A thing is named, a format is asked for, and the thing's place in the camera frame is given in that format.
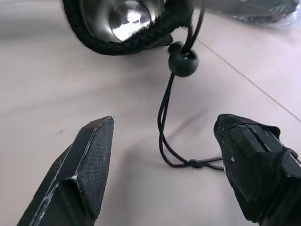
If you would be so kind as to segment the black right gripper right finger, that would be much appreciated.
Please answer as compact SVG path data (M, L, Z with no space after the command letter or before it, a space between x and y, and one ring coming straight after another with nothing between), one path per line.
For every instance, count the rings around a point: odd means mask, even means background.
M244 217L261 226L300 225L301 161L280 141L280 129L220 114L214 136Z

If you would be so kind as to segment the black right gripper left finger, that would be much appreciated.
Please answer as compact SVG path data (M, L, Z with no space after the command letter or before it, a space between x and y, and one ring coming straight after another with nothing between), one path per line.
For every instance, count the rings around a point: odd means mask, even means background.
M93 226L108 179L113 116L91 121L53 162L19 226Z

